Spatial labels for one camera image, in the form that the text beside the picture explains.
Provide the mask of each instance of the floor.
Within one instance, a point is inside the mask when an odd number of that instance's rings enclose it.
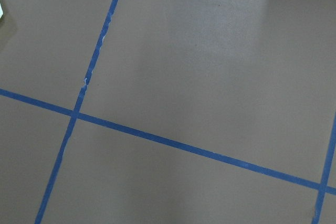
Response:
[[[334,0],[0,2],[0,223],[336,222]]]

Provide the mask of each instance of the concrete floor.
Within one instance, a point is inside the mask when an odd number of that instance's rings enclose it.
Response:
[[[0,2],[0,89],[73,110],[111,0]],[[320,183],[334,0],[119,0],[115,11],[81,113]],[[34,222],[70,119],[17,100],[0,96],[0,223]],[[42,223],[311,223],[317,194],[77,120]],[[335,206],[326,194],[319,223],[336,222]]]

